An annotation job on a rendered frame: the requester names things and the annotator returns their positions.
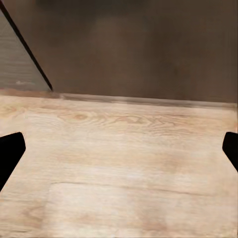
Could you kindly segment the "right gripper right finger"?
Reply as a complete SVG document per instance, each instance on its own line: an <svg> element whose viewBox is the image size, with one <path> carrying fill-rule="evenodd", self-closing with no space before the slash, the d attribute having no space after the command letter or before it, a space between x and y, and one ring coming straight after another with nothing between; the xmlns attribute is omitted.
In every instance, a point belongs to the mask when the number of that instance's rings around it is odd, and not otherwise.
<svg viewBox="0 0 238 238"><path fill-rule="evenodd" d="M232 165L238 172L238 134L233 132L226 132L224 137L222 150L229 158Z"/></svg>

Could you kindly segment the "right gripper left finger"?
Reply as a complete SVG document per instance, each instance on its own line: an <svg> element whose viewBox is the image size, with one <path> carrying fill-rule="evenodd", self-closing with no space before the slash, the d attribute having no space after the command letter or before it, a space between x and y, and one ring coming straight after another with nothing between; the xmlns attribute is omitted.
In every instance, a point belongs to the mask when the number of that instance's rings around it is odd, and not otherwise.
<svg viewBox="0 0 238 238"><path fill-rule="evenodd" d="M0 191L26 151L21 132L0 137Z"/></svg>

